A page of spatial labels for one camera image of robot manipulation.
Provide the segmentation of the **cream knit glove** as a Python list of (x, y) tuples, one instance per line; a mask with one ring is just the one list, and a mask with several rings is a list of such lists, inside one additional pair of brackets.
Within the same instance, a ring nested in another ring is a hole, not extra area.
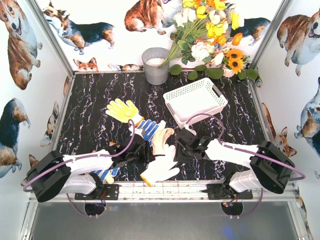
[(164, 155), (165, 154), (165, 144), (170, 136), (175, 133), (174, 129), (166, 127), (166, 122), (161, 120), (158, 124), (158, 129), (156, 130), (152, 138), (152, 154)]

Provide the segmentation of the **white glove orange cuff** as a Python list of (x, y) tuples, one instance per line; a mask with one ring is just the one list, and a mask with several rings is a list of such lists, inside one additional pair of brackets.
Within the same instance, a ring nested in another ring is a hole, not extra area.
[(148, 187), (153, 186), (156, 182), (166, 181), (180, 172), (174, 161), (175, 154), (176, 147), (166, 144), (164, 154), (156, 156), (155, 160), (148, 164), (146, 170), (140, 174)]

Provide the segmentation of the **yellow coated work glove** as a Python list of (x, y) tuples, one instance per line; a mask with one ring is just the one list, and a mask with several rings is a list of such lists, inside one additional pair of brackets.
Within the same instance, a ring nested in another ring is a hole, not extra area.
[(127, 123), (129, 120), (132, 120), (136, 127), (145, 119), (140, 115), (139, 109), (131, 100), (123, 102), (119, 98), (112, 100), (107, 105), (105, 113), (122, 123)]

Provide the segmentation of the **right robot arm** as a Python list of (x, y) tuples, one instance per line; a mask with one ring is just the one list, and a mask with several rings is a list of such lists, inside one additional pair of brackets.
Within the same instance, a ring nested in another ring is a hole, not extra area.
[(203, 159), (246, 167), (246, 171), (227, 177), (227, 189), (236, 193), (264, 188), (282, 194), (295, 168), (286, 154), (269, 141), (259, 145), (234, 144), (209, 136), (199, 138), (184, 128), (175, 136), (174, 142), (176, 162)]

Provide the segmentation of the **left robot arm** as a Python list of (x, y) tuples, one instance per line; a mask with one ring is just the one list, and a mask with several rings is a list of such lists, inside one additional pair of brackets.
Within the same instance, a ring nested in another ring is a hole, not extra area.
[(75, 194), (77, 200), (97, 200), (107, 188), (98, 171), (121, 168), (130, 162), (146, 164), (154, 160), (149, 143), (139, 136), (133, 141), (80, 155), (63, 155), (54, 150), (29, 170), (26, 187), (31, 187), (40, 203), (60, 194)]

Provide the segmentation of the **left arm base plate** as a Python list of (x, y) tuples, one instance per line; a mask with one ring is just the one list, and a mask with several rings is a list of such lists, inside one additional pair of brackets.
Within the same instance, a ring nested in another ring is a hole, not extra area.
[(119, 188), (119, 184), (104, 184), (103, 186), (97, 187), (89, 194), (76, 193), (74, 199), (87, 201), (118, 200), (120, 192)]

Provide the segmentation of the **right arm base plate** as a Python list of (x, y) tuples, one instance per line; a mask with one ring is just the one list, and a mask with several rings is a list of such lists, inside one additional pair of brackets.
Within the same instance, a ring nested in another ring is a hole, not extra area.
[(206, 193), (209, 200), (252, 200), (253, 194), (251, 190), (236, 192), (229, 185), (224, 183), (208, 183), (206, 189), (200, 190), (201, 193)]

